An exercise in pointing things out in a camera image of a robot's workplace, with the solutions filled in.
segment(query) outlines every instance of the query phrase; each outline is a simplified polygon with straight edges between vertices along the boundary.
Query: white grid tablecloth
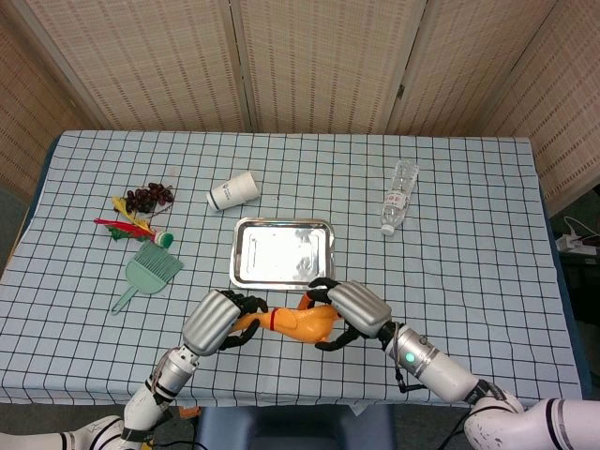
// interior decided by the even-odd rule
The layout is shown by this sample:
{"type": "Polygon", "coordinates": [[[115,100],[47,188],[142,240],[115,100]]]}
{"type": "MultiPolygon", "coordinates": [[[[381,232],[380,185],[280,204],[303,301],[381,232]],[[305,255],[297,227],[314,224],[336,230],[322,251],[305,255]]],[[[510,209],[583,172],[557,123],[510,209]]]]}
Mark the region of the white grid tablecloth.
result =
{"type": "MultiPolygon", "coordinates": [[[[337,279],[366,283],[397,320],[525,403],[580,398],[527,140],[69,131],[0,283],[0,401],[127,401],[180,342],[196,302],[230,286],[233,228],[245,217],[328,220],[337,279]],[[401,230],[383,237],[398,158],[421,170],[401,230]],[[206,191],[246,170],[261,198],[207,210],[206,191]],[[174,234],[170,252],[185,267],[113,316],[141,243],[115,242],[92,220],[117,218],[112,195],[158,181],[175,187],[175,203],[152,223],[174,234]]],[[[301,295],[254,294],[292,308],[301,295]]],[[[379,345],[358,339],[323,353],[261,330],[202,359],[178,401],[439,401],[427,390],[401,395],[379,345]]]]}

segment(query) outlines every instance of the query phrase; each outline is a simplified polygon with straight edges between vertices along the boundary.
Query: beige wall panel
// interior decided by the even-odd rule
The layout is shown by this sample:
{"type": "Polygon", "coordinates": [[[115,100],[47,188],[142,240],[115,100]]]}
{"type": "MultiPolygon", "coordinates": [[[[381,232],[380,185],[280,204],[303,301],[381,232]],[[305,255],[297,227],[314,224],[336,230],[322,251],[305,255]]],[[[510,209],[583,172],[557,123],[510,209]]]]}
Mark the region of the beige wall panel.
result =
{"type": "Polygon", "coordinates": [[[240,9],[258,129],[383,133],[424,4],[232,2],[240,9]]]}
{"type": "Polygon", "coordinates": [[[0,19],[0,184],[31,200],[54,138],[90,121],[0,19]]]}
{"type": "Polygon", "coordinates": [[[472,135],[554,5],[552,0],[431,0],[417,33],[387,131],[472,135]]]}
{"type": "Polygon", "coordinates": [[[529,136],[551,214],[600,183],[600,2],[561,2],[483,124],[529,136]]]}
{"type": "Polygon", "coordinates": [[[209,0],[26,0],[110,126],[243,129],[227,21],[209,0]]]}

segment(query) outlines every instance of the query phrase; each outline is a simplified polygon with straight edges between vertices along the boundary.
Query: white paper cup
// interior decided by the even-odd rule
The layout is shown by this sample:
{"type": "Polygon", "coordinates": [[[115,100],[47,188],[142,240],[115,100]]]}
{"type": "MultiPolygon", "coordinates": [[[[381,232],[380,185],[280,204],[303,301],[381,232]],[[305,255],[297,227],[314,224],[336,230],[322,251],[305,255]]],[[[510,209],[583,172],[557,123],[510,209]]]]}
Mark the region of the white paper cup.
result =
{"type": "Polygon", "coordinates": [[[206,193],[206,200],[216,211],[231,208],[259,197],[259,192],[251,172],[244,172],[226,181],[220,186],[213,187],[206,193]]]}

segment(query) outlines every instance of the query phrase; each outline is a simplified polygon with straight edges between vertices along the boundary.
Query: small bottle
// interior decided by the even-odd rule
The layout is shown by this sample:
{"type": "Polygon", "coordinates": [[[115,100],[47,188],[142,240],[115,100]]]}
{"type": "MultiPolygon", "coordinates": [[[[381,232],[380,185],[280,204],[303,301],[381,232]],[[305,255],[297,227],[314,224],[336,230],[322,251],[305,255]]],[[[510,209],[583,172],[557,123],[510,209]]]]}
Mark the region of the small bottle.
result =
{"type": "Polygon", "coordinates": [[[408,159],[397,162],[392,185],[383,201],[382,233],[391,236],[396,227],[402,223],[409,208],[411,192],[413,192],[419,167],[408,159]]]}

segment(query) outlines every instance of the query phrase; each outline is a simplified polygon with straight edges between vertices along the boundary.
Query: brush handle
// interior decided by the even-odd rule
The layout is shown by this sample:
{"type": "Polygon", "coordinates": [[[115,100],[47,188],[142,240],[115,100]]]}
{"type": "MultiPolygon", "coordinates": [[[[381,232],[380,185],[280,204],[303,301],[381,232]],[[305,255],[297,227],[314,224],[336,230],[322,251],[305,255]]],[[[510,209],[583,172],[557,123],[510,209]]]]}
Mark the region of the brush handle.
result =
{"type": "Polygon", "coordinates": [[[123,295],[121,295],[121,298],[119,298],[119,301],[116,302],[112,308],[111,308],[111,314],[118,314],[119,312],[121,312],[121,309],[123,309],[124,307],[127,306],[127,304],[129,303],[129,300],[131,300],[131,297],[133,295],[136,294],[136,292],[138,291],[138,288],[134,287],[134,286],[130,286],[129,289],[127,289],[125,291],[125,293],[123,295]]]}

